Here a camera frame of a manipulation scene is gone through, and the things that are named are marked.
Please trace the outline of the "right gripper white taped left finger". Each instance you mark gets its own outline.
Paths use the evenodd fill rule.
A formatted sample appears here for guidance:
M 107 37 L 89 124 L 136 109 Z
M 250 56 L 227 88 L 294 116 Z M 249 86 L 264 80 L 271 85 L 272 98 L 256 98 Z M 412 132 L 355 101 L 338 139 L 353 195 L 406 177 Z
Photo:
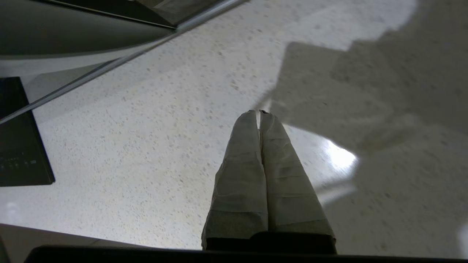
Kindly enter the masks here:
M 202 247 L 244 242 L 269 228 L 267 184 L 262 163 L 256 112 L 234 123 L 224 157 L 215 175 Z

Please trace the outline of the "right gripper white taped right finger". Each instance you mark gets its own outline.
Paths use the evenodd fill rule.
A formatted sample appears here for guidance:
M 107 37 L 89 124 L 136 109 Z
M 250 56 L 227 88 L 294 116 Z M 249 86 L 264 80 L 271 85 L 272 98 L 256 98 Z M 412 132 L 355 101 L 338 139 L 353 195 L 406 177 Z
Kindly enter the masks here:
M 279 118 L 260 111 L 268 241 L 290 252 L 336 252 L 335 236 Z

